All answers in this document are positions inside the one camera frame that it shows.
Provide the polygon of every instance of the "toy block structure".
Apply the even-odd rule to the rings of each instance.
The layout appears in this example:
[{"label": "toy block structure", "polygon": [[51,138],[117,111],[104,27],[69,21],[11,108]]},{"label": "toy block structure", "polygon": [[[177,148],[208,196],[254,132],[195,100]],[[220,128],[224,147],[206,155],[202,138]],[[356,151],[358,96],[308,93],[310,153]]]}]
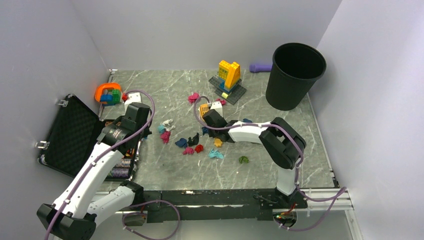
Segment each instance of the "toy block structure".
[{"label": "toy block structure", "polygon": [[247,91],[241,86],[242,79],[240,77],[241,70],[237,62],[230,64],[222,60],[219,63],[217,75],[209,79],[209,83],[216,87],[217,95],[234,105]]}]

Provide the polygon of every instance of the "white wall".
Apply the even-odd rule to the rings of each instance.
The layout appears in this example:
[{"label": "white wall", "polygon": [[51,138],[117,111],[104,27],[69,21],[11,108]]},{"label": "white wall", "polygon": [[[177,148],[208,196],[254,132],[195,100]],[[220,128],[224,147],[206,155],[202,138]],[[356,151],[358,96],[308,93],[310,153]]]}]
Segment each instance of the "white wall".
[{"label": "white wall", "polygon": [[366,240],[423,239],[424,1],[344,0],[310,91]]},{"label": "white wall", "polygon": [[37,163],[35,143],[67,93],[98,111],[94,91],[109,71],[69,0],[2,0],[0,73],[0,235],[41,239],[37,209],[71,178]]},{"label": "white wall", "polygon": [[288,42],[316,47],[341,0],[72,0],[108,68],[248,68]]}]

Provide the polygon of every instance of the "marble tabletop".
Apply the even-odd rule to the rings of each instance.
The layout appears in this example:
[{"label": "marble tabletop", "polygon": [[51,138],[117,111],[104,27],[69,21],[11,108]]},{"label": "marble tabletop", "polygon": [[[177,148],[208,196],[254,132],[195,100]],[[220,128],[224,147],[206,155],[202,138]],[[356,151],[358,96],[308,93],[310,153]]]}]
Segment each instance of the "marble tabletop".
[{"label": "marble tabletop", "polygon": [[[208,80],[217,73],[216,69],[200,70],[122,70],[117,71],[113,82],[123,91],[142,89],[155,102],[156,113],[151,126],[153,132],[140,147],[140,160],[132,180],[145,190],[213,190],[213,189],[259,189],[275,188],[277,165],[261,144],[250,142],[225,142],[222,147],[214,146],[214,139],[202,136],[201,125],[194,118],[193,105],[188,96],[198,93],[210,100],[218,96]],[[285,119],[306,141],[304,163],[300,170],[302,188],[334,187],[330,167],[315,122],[310,102],[304,97],[293,110],[280,111],[271,107],[265,91],[268,72],[250,73],[242,70],[242,86],[247,92],[235,104],[223,106],[227,121],[252,120],[254,123],[272,121],[275,117]],[[143,103],[150,105],[147,97]],[[124,105],[107,106],[101,117],[114,119],[124,114]],[[160,139],[157,126],[173,119],[176,128],[171,131],[168,144]],[[200,133],[199,144],[204,151],[183,155],[183,148],[174,143],[180,138],[188,139]],[[224,159],[211,159],[208,153],[218,149]],[[239,157],[247,156],[249,163],[239,163]],[[99,191],[115,189],[119,182],[104,182]]]}]

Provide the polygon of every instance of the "gray lego baseplate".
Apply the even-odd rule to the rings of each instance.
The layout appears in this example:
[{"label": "gray lego baseplate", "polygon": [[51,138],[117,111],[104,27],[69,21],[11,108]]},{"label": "gray lego baseplate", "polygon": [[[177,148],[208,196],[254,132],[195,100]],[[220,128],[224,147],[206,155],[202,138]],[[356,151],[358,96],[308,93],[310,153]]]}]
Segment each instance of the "gray lego baseplate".
[{"label": "gray lego baseplate", "polygon": [[[240,83],[242,82],[242,79],[239,79],[236,83],[236,86],[231,91],[231,93],[228,95],[228,97],[225,99],[230,104],[234,105],[237,103],[237,101],[245,94],[247,91],[246,88],[242,87]],[[209,79],[209,83],[212,84],[214,87],[216,87],[215,93],[222,97],[223,91],[220,89],[221,81],[218,79],[217,76],[213,76]]]}]

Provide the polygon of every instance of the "black case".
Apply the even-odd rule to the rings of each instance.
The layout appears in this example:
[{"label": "black case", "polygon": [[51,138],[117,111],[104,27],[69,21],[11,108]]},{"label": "black case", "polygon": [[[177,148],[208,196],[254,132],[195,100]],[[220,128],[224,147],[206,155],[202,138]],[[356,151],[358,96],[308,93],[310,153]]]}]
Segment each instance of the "black case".
[{"label": "black case", "polygon": [[[63,174],[75,178],[86,163],[106,122],[86,106],[77,96],[69,94],[65,104],[50,129],[45,147],[41,149],[38,162]],[[128,175],[122,178],[106,177],[106,181],[124,181],[132,177],[138,144],[131,158]]]}]

